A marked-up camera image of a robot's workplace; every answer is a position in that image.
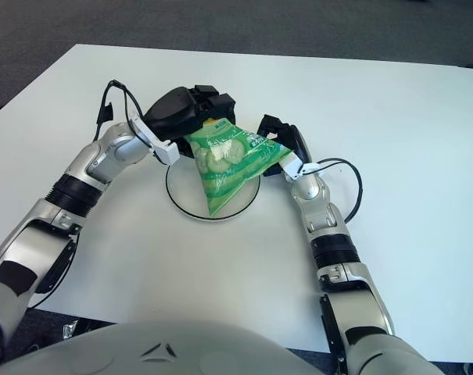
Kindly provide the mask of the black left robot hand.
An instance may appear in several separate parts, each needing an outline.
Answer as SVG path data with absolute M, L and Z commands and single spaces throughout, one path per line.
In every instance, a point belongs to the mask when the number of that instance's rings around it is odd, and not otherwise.
M 144 114 L 145 125 L 161 140 L 176 143 L 181 155 L 191 158 L 185 137 L 202 128 L 207 120 L 227 119 L 235 124 L 235 100 L 210 85 L 191 89 L 176 87 L 158 99 Z

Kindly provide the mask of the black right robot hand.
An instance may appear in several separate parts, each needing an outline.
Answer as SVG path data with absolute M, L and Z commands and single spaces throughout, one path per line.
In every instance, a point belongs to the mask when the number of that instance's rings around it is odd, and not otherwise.
M 283 123 L 274 116 L 264 115 L 257 133 L 292 150 L 303 163 L 312 162 L 306 142 L 296 125 Z

